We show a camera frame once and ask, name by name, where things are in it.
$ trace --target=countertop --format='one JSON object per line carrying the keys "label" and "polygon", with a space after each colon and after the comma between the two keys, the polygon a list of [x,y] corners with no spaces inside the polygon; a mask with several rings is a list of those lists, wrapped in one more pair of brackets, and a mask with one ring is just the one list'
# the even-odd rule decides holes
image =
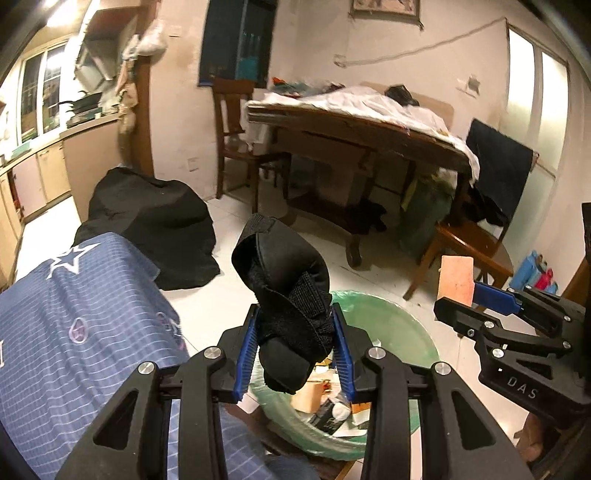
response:
{"label": "countertop", "polygon": [[46,143],[34,147],[33,149],[31,149],[27,153],[24,153],[23,155],[21,155],[20,157],[9,161],[7,164],[5,164],[3,167],[0,168],[0,176],[4,175],[6,172],[12,170],[20,162],[25,161],[26,159],[32,157],[34,154],[52,146],[53,144],[61,142],[65,138],[71,137],[72,135],[79,134],[79,133],[81,133],[85,130],[89,130],[91,128],[96,128],[96,127],[100,127],[101,125],[104,125],[104,124],[116,122],[117,118],[118,118],[118,114],[112,113],[110,115],[105,115],[105,116],[102,116],[102,117],[95,119],[95,120],[89,120],[88,122],[84,122],[83,124],[76,125],[75,127],[67,128],[63,132],[60,133],[59,137],[52,138],[51,140],[47,141]]}

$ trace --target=dining table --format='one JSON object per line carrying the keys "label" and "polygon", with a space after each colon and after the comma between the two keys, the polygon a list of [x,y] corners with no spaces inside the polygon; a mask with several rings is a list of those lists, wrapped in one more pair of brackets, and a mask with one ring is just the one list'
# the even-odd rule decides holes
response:
{"label": "dining table", "polygon": [[315,186],[287,199],[288,212],[281,220],[291,225],[297,216],[328,222],[346,235],[347,262],[361,265],[359,243],[372,227],[363,208],[385,161],[410,163],[405,185],[417,163],[429,163],[457,172],[457,186],[446,221],[462,221],[462,202],[472,169],[466,154],[451,142],[401,125],[344,112],[293,105],[249,103],[248,122],[269,128],[269,150],[307,157],[315,162]]}

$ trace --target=cable on wall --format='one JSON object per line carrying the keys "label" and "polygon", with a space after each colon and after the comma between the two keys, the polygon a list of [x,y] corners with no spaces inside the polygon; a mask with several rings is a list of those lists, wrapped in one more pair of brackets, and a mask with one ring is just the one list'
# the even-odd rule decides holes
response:
{"label": "cable on wall", "polygon": [[480,27],[473,28],[472,30],[467,31],[461,35],[456,35],[455,37],[448,38],[446,40],[441,40],[441,41],[439,41],[437,43],[433,43],[431,45],[425,45],[424,47],[420,47],[415,50],[408,50],[408,51],[404,51],[401,53],[397,53],[396,55],[387,55],[387,56],[378,57],[376,59],[368,59],[368,60],[346,60],[346,57],[344,55],[335,55],[333,62],[336,66],[345,69],[347,67],[360,66],[360,65],[373,65],[376,63],[382,63],[383,61],[398,60],[403,57],[408,57],[410,55],[415,55],[417,53],[421,53],[424,51],[434,50],[435,48],[441,47],[443,45],[449,45],[450,43],[454,43],[457,40],[462,40],[464,38],[468,38],[478,32],[486,30],[487,28],[490,28],[493,25],[496,25],[497,23],[500,23],[500,22],[504,22],[505,24],[507,24],[508,23],[507,17],[499,17],[491,22],[481,25]]}

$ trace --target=white star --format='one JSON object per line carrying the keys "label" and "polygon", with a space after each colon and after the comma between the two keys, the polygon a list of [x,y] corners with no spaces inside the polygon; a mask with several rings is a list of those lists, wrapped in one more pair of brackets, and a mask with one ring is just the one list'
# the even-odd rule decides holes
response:
{"label": "white star", "polygon": [[[98,247],[100,244],[93,244],[93,245],[86,245],[85,247],[79,247],[76,245],[75,247],[70,248],[67,252],[62,253],[56,257],[52,257],[53,263],[49,267],[49,275],[47,276],[46,280],[49,280],[53,275],[53,271],[58,267],[64,267],[67,271],[72,272],[73,274],[78,275],[80,272],[80,257],[84,255],[86,252],[89,252],[94,247]],[[60,263],[63,257],[67,257],[72,252],[78,252],[78,254],[73,258],[72,263],[69,264],[68,262]]]}

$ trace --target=metal screw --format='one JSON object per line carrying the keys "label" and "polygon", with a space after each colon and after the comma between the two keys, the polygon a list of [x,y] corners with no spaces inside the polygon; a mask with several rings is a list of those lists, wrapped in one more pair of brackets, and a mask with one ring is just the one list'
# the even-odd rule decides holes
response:
{"label": "metal screw", "polygon": [[435,371],[439,375],[449,375],[452,372],[452,368],[445,362],[439,362],[435,364]]}
{"label": "metal screw", "polygon": [[205,349],[205,352],[203,352],[203,356],[205,358],[209,358],[210,360],[215,360],[216,358],[219,358],[221,356],[221,354],[222,354],[222,349],[217,346],[207,347]]}
{"label": "metal screw", "polygon": [[380,348],[378,346],[374,346],[368,350],[368,355],[371,358],[374,358],[376,360],[380,360],[386,356],[386,350],[384,350],[383,348]]}
{"label": "metal screw", "polygon": [[144,362],[138,367],[138,372],[142,375],[148,375],[154,371],[154,364],[152,362]]}

